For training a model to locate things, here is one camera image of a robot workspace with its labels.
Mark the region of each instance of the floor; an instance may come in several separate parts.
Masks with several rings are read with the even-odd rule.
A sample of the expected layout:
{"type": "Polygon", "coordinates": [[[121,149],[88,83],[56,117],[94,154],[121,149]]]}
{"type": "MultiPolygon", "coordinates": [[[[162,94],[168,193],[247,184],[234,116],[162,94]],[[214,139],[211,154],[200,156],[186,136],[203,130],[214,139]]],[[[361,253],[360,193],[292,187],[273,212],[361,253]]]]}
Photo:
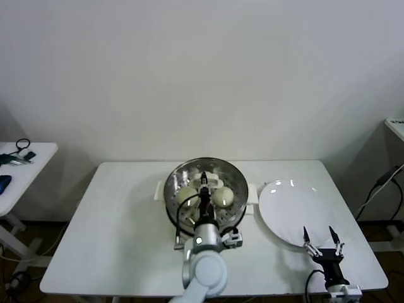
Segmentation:
{"type": "MultiPolygon", "coordinates": [[[[10,228],[6,223],[2,222],[2,226],[6,228],[10,228]]],[[[41,237],[44,239],[43,244],[39,250],[39,254],[44,253],[48,247],[52,245],[60,231],[63,228],[63,224],[58,223],[29,223],[27,224],[28,228],[24,232],[19,232],[17,234],[17,238],[21,240],[25,244],[29,244],[30,241],[34,237],[41,237]]],[[[380,226],[362,226],[362,231],[365,235],[371,235],[374,232],[381,230],[380,226]]],[[[368,237],[370,241],[388,241],[391,237],[387,233],[387,230],[382,230],[375,235],[368,237]]],[[[53,252],[56,250],[56,246],[53,250],[49,251],[47,255],[53,255],[53,252]]],[[[7,258],[16,258],[15,255],[9,250],[6,250],[5,256],[7,258]]],[[[399,252],[381,252],[377,253],[376,257],[378,258],[381,266],[384,271],[388,273],[389,271],[399,271],[404,273],[404,256],[399,252]]],[[[16,263],[12,261],[4,261],[0,262],[0,268],[3,272],[6,281],[8,281],[9,277],[13,273],[14,267],[16,263]]],[[[74,299],[66,296],[60,295],[44,295],[39,290],[40,276],[44,274],[45,270],[42,268],[29,268],[29,274],[31,277],[38,277],[38,280],[32,282],[27,290],[17,296],[15,303],[74,303],[76,302],[74,299]]],[[[10,302],[9,298],[7,298],[4,286],[0,285],[0,303],[10,302]]],[[[389,287],[387,290],[380,290],[377,292],[366,292],[362,298],[363,303],[398,303],[404,302],[404,275],[399,275],[397,273],[392,273],[389,275],[389,287]]],[[[321,296],[314,296],[313,303],[322,302],[321,296]]],[[[121,298],[121,303],[165,303],[166,299],[161,298],[149,298],[149,299],[141,299],[141,298],[121,298]]],[[[302,296],[285,296],[285,297],[256,297],[256,298],[220,298],[220,299],[210,299],[211,303],[303,303],[302,296]]]]}

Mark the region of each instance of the power cord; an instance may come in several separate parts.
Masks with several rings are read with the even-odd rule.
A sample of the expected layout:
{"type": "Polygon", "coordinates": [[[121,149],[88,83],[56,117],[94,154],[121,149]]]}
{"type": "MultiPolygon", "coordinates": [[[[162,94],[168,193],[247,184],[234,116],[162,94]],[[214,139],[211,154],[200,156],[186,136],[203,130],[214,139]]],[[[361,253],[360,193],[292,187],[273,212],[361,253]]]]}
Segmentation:
{"type": "MultiPolygon", "coordinates": [[[[404,273],[402,273],[402,272],[400,272],[400,271],[397,271],[397,270],[391,270],[391,271],[387,272],[387,274],[386,274],[387,277],[389,278],[389,276],[391,276],[392,273],[404,277],[404,273]]],[[[388,289],[386,289],[386,292],[387,292],[387,294],[388,294],[388,296],[389,296],[389,298],[390,298],[391,301],[393,301],[394,303],[398,303],[398,301],[396,301],[396,300],[393,298],[393,296],[391,295],[391,293],[389,292],[388,289]]]]}
{"type": "MultiPolygon", "coordinates": [[[[396,179],[392,178],[391,182],[398,188],[398,190],[400,191],[400,202],[398,203],[397,209],[394,212],[394,214],[391,216],[391,218],[388,221],[393,221],[394,218],[397,216],[398,212],[400,211],[401,207],[403,206],[403,199],[404,199],[404,195],[403,195],[403,189],[401,188],[401,186],[397,183],[396,179]]],[[[385,230],[385,227],[382,227],[381,229],[371,233],[370,235],[366,235],[366,237],[372,237],[373,235],[376,235],[378,233],[380,233],[382,230],[385,230]]]]}
{"type": "Polygon", "coordinates": [[[324,272],[323,272],[322,270],[313,270],[313,271],[310,273],[310,275],[307,277],[306,286],[304,287],[304,297],[306,298],[306,303],[312,303],[312,302],[311,302],[311,299],[310,299],[310,296],[309,296],[308,288],[309,288],[310,279],[311,279],[311,277],[313,276],[313,274],[315,274],[315,273],[322,273],[322,274],[324,274],[324,272]]]}
{"type": "Polygon", "coordinates": [[[388,184],[388,182],[390,182],[392,180],[392,178],[394,178],[394,176],[396,174],[398,174],[399,172],[401,172],[401,169],[404,167],[404,163],[399,166],[399,167],[394,167],[393,169],[391,169],[390,171],[388,171],[387,173],[385,173],[382,178],[379,178],[379,180],[377,180],[376,182],[376,187],[380,186],[380,188],[370,197],[366,199],[366,202],[360,206],[360,208],[358,208],[358,210],[355,212],[355,216],[356,216],[356,220],[359,219],[360,215],[363,212],[363,209],[365,208],[366,205],[368,205],[373,199],[374,197],[380,193],[380,191],[388,184]]]}
{"type": "Polygon", "coordinates": [[[30,145],[31,145],[31,141],[28,139],[28,138],[22,138],[22,139],[19,139],[16,143],[15,143],[15,147],[17,148],[17,150],[16,151],[13,151],[12,153],[9,153],[8,155],[9,156],[11,156],[11,155],[14,155],[15,153],[20,153],[20,152],[22,152],[23,150],[26,150],[28,147],[30,147],[30,145]]]}
{"type": "Polygon", "coordinates": [[[247,300],[245,300],[245,301],[243,301],[242,303],[248,303],[248,302],[250,302],[250,301],[252,301],[252,300],[254,300],[254,299],[256,299],[257,297],[252,297],[252,298],[250,298],[250,299],[247,299],[247,300]]]}
{"type": "Polygon", "coordinates": [[[376,297],[374,294],[372,294],[370,292],[366,292],[365,294],[370,295],[373,299],[375,299],[376,301],[378,301],[380,303],[384,303],[381,299],[379,299],[378,297],[376,297]]]}
{"type": "MultiPolygon", "coordinates": [[[[4,246],[0,244],[0,247],[2,249],[3,254],[5,254],[4,246]]],[[[4,259],[2,259],[1,262],[2,262],[1,274],[3,278],[2,288],[4,287],[6,289],[6,296],[3,299],[3,303],[6,302],[7,299],[9,299],[10,302],[12,300],[15,303],[22,303],[16,299],[16,296],[22,294],[27,289],[27,287],[31,282],[41,279],[43,275],[31,278],[31,276],[27,272],[19,271],[17,273],[13,273],[11,278],[9,279],[9,282],[6,282],[6,274],[5,274],[6,264],[4,262],[4,259]]],[[[40,298],[36,299],[35,301],[29,303],[38,303],[44,300],[46,297],[47,295],[43,295],[40,298]]]]}
{"type": "Polygon", "coordinates": [[[57,236],[57,239],[55,240],[55,242],[54,242],[54,243],[50,246],[50,248],[48,248],[48,249],[46,250],[46,252],[44,252],[43,254],[40,254],[40,255],[38,255],[38,256],[35,256],[35,257],[32,258],[32,259],[26,259],[26,260],[11,259],[11,258],[6,258],[6,257],[4,257],[4,256],[0,256],[0,258],[3,259],[3,260],[12,261],[12,262],[19,262],[19,263],[20,263],[20,262],[31,262],[31,261],[33,261],[33,260],[38,259],[39,257],[45,256],[45,255],[46,255],[49,251],[51,251],[52,248],[58,243],[58,241],[60,240],[60,238],[61,238],[62,235],[63,235],[63,232],[64,232],[64,231],[66,230],[66,228],[68,227],[68,225],[69,225],[69,222],[65,224],[65,226],[62,228],[61,232],[60,232],[59,235],[57,236]]]}

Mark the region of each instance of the white table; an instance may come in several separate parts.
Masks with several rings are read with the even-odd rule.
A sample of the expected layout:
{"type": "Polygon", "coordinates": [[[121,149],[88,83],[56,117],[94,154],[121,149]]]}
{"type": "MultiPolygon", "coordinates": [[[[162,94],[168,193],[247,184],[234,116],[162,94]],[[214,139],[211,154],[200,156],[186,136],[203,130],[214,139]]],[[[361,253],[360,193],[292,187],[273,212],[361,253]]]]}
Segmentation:
{"type": "MultiPolygon", "coordinates": [[[[48,161],[57,151],[55,143],[31,143],[29,150],[37,155],[32,158],[31,164],[11,166],[0,166],[0,175],[10,175],[12,180],[4,192],[0,195],[0,217],[4,217],[13,229],[8,232],[0,226],[0,241],[3,245],[11,249],[21,259],[30,259],[35,257],[35,251],[38,249],[42,239],[34,239],[29,247],[20,242],[14,235],[19,230],[25,230],[23,225],[10,211],[27,190],[29,185],[38,176],[40,171],[46,166],[48,161]]],[[[0,142],[0,154],[15,152],[14,142],[0,142]]],[[[24,270],[28,266],[47,266],[50,257],[37,258],[33,262],[22,262],[16,267],[16,271],[24,270]]]]}
{"type": "Polygon", "coordinates": [[[404,118],[388,118],[384,123],[397,137],[404,141],[404,118]]]}
{"type": "MultiPolygon", "coordinates": [[[[321,162],[232,163],[248,183],[259,186],[275,179],[304,179],[322,190],[327,196],[324,202],[338,218],[335,230],[346,243],[345,259],[341,263],[345,278],[360,285],[362,290],[388,285],[383,269],[321,162]]],[[[173,250],[175,228],[163,203],[153,200],[157,183],[165,180],[179,164],[100,165],[40,289],[50,294],[97,296],[181,294],[182,252],[173,250]]],[[[223,296],[304,292],[308,274],[319,267],[308,255],[286,249],[268,237],[254,215],[246,215],[239,230],[243,234],[243,246],[222,252],[229,270],[223,296]]],[[[326,291],[321,275],[313,277],[309,291],[326,291]]]]}

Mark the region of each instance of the black cable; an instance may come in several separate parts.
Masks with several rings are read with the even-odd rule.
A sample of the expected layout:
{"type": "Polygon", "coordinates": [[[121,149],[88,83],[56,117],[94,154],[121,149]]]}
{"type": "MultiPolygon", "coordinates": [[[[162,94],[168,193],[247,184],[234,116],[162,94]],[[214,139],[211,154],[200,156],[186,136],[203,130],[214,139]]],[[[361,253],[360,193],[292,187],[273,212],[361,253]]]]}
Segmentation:
{"type": "Polygon", "coordinates": [[[315,273],[322,273],[322,274],[324,274],[324,272],[323,272],[322,270],[313,270],[313,271],[310,273],[310,275],[307,277],[306,286],[304,287],[304,297],[306,298],[306,302],[307,302],[307,303],[311,303],[311,299],[310,299],[309,293],[308,293],[308,288],[309,288],[310,279],[311,279],[311,277],[313,276],[313,274],[315,274],[315,273]]]}
{"type": "MultiPolygon", "coordinates": [[[[3,252],[3,256],[5,256],[6,252],[5,252],[4,246],[3,246],[2,244],[0,244],[0,247],[1,247],[2,252],[3,252]]],[[[12,296],[12,295],[8,292],[8,290],[6,290],[6,269],[5,269],[5,268],[6,268],[6,262],[4,261],[3,258],[1,258],[1,262],[2,262],[1,275],[2,275],[2,278],[3,278],[3,287],[4,287],[4,291],[6,292],[6,298],[5,298],[5,299],[11,298],[11,299],[12,299],[14,302],[16,302],[16,303],[25,303],[25,302],[20,302],[20,301],[18,301],[14,296],[12,296]]],[[[21,283],[20,278],[18,278],[18,276],[16,276],[15,274],[13,274],[13,276],[12,276],[11,279],[16,279],[16,280],[19,281],[19,283],[21,283]]],[[[40,298],[36,299],[35,301],[29,302],[29,303],[39,303],[40,301],[44,300],[46,297],[47,297],[47,295],[43,295],[43,296],[41,296],[40,298]]]]}
{"type": "MultiPolygon", "coordinates": [[[[47,297],[47,295],[43,295],[43,296],[41,296],[40,298],[38,298],[37,300],[31,301],[31,302],[29,302],[29,303],[38,303],[38,302],[44,300],[46,297],[47,297]]],[[[15,297],[11,297],[11,298],[12,298],[12,300],[13,300],[15,303],[25,303],[25,302],[20,302],[20,301],[18,301],[15,297]]]]}
{"type": "Polygon", "coordinates": [[[397,210],[395,211],[394,215],[391,216],[389,221],[394,220],[395,216],[397,216],[398,212],[400,211],[401,207],[403,206],[403,189],[401,186],[397,183],[396,179],[392,178],[391,182],[398,188],[400,191],[400,203],[398,204],[397,210]]]}
{"type": "Polygon", "coordinates": [[[396,270],[391,270],[387,273],[387,276],[389,276],[390,274],[395,273],[396,275],[400,275],[404,277],[404,273],[400,272],[400,271],[396,271],[396,270]]]}
{"type": "MultiPolygon", "coordinates": [[[[404,200],[404,195],[403,195],[403,189],[401,186],[397,183],[396,179],[392,178],[391,182],[398,188],[400,191],[400,202],[398,203],[397,209],[394,212],[394,214],[391,216],[391,218],[388,221],[393,221],[394,218],[397,216],[398,212],[400,211],[401,207],[403,206],[403,200],[404,200]]],[[[376,235],[380,233],[381,231],[385,230],[386,227],[382,227],[381,229],[371,233],[370,235],[366,235],[367,238],[372,237],[373,235],[376,235]]]]}
{"type": "Polygon", "coordinates": [[[31,141],[28,138],[21,138],[21,139],[17,140],[17,142],[15,143],[15,147],[17,148],[17,150],[13,151],[12,153],[8,153],[8,155],[11,156],[11,155],[14,155],[15,153],[21,152],[22,150],[26,150],[28,147],[30,147],[30,145],[31,145],[31,141]],[[26,141],[27,145],[21,147],[20,143],[23,141],[26,141]]]}
{"type": "Polygon", "coordinates": [[[37,276],[37,277],[31,279],[31,281],[32,281],[32,282],[33,282],[33,281],[37,281],[37,280],[39,280],[39,279],[42,279],[43,277],[44,277],[44,275],[42,275],[42,276],[37,276]]]}
{"type": "Polygon", "coordinates": [[[179,206],[177,209],[177,221],[176,221],[176,225],[175,225],[175,237],[179,237],[179,212],[181,210],[181,208],[184,206],[185,203],[187,203],[188,200],[198,197],[199,194],[194,194],[188,198],[186,198],[179,206]]]}
{"type": "Polygon", "coordinates": [[[380,303],[384,303],[381,299],[379,299],[378,297],[376,297],[374,294],[371,294],[370,292],[366,292],[365,294],[370,295],[372,298],[376,299],[378,302],[380,303]]]}
{"type": "MultiPolygon", "coordinates": [[[[400,271],[397,271],[397,270],[391,270],[391,271],[387,272],[386,276],[389,278],[389,276],[390,276],[392,273],[395,273],[396,275],[400,275],[400,276],[403,276],[403,277],[404,277],[404,273],[402,273],[402,272],[400,272],[400,271]]],[[[388,288],[386,289],[386,292],[387,292],[387,294],[388,294],[390,300],[393,301],[394,303],[397,303],[397,301],[393,298],[393,296],[392,296],[391,293],[389,292],[388,288]]]]}
{"type": "Polygon", "coordinates": [[[225,229],[223,229],[223,231],[220,233],[220,236],[223,237],[225,234],[227,234],[228,232],[231,232],[234,229],[236,229],[235,226],[228,226],[225,229]]]}

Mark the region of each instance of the small white table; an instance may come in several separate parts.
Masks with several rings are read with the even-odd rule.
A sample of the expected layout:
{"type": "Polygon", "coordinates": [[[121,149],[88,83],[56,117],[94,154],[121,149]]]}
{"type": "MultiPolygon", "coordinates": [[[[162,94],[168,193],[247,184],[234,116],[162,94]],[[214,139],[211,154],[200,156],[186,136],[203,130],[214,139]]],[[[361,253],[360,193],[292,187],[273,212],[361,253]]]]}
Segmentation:
{"type": "MultiPolygon", "coordinates": [[[[10,184],[0,195],[0,217],[4,217],[13,226],[11,232],[8,232],[4,227],[0,226],[0,241],[21,259],[31,259],[35,257],[35,251],[39,248],[42,239],[34,239],[29,247],[20,242],[14,235],[19,230],[25,230],[26,227],[10,213],[10,211],[15,204],[17,204],[18,200],[36,176],[53,157],[57,151],[57,145],[55,143],[31,143],[29,150],[37,154],[31,160],[33,163],[19,166],[0,166],[0,175],[10,175],[12,177],[10,184]]],[[[0,142],[0,154],[15,151],[16,146],[14,142],[0,142]]],[[[29,266],[46,267],[50,259],[50,257],[41,257],[32,262],[22,262],[19,263],[15,270],[22,271],[29,266]]]]}

